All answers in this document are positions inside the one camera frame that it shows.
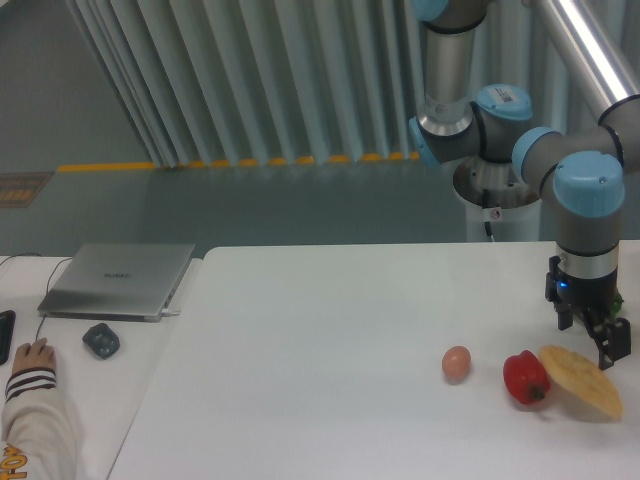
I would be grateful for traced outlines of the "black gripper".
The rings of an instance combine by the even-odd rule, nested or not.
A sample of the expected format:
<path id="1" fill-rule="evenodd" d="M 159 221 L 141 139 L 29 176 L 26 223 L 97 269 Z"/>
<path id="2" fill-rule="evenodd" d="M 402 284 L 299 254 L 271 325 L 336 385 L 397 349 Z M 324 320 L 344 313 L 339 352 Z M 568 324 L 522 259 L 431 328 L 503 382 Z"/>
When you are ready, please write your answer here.
<path id="1" fill-rule="evenodd" d="M 630 322 L 615 317 L 614 303 L 618 269 L 599 278 L 579 278 L 560 267 L 561 259 L 549 258 L 545 280 L 545 298 L 554 304 L 557 327 L 570 328 L 574 315 L 582 315 L 582 323 L 598 349 L 598 367 L 606 370 L 617 360 L 630 354 Z"/>

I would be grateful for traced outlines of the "person's hand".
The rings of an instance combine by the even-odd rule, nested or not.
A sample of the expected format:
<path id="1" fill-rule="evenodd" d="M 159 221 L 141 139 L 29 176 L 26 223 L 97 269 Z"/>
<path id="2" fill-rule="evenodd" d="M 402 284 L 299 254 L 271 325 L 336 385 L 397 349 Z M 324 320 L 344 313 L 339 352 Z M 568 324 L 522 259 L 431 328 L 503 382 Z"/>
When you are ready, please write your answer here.
<path id="1" fill-rule="evenodd" d="M 48 344 L 46 338 L 33 343 L 20 345 L 12 364 L 12 375 L 23 374 L 55 374 L 57 361 L 55 349 Z"/>

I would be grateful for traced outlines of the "white sleeved forearm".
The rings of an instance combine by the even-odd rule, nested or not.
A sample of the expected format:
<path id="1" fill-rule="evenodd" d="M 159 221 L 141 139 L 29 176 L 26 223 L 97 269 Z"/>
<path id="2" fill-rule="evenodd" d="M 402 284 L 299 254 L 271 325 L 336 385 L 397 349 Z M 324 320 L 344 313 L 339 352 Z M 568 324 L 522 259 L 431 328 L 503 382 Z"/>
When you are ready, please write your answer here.
<path id="1" fill-rule="evenodd" d="M 51 368 L 13 374 L 1 413 L 3 479 L 74 479 L 75 435 Z"/>

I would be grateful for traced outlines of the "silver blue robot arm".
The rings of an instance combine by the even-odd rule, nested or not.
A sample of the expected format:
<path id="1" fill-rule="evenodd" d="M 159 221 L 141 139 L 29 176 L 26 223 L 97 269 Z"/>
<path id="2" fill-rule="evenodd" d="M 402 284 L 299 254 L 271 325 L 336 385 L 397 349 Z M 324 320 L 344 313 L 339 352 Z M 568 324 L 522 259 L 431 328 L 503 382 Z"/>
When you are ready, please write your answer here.
<path id="1" fill-rule="evenodd" d="M 545 296 L 557 324 L 584 325 L 601 368 L 632 351 L 631 326 L 615 310 L 625 179 L 639 169 L 639 79 L 593 9 L 582 1 L 531 1 L 595 125 L 564 133 L 534 121 L 522 88 L 469 91 L 485 1 L 416 1 L 426 35 L 424 100 L 409 122 L 420 159 L 474 158 L 504 166 L 555 214 L 556 251 Z"/>

